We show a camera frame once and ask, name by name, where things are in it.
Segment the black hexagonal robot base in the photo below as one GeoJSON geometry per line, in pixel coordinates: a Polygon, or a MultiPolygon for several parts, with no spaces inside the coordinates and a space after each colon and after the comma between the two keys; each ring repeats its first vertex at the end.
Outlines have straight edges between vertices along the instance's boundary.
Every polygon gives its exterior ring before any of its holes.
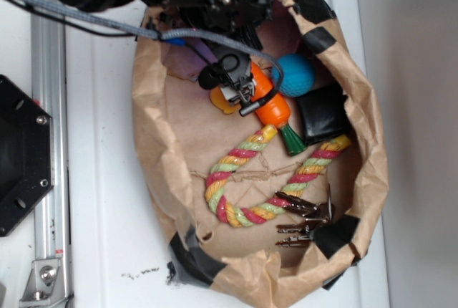
{"type": "Polygon", "coordinates": [[[51,121],[1,76],[1,236],[6,237],[53,187],[51,121]]]}

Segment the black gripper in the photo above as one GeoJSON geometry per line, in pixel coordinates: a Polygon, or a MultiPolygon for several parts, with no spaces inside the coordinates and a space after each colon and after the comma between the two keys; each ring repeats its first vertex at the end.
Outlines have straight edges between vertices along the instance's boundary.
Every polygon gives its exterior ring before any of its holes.
{"type": "Polygon", "coordinates": [[[267,105],[276,95],[276,86],[267,77],[251,77],[250,55],[261,52],[256,29],[272,17],[273,0],[204,0],[200,5],[178,6],[186,28],[162,32],[163,42],[196,38],[217,44],[210,49],[217,62],[207,65],[198,76],[204,90],[220,85],[230,106],[240,104],[245,117],[267,105]]]}

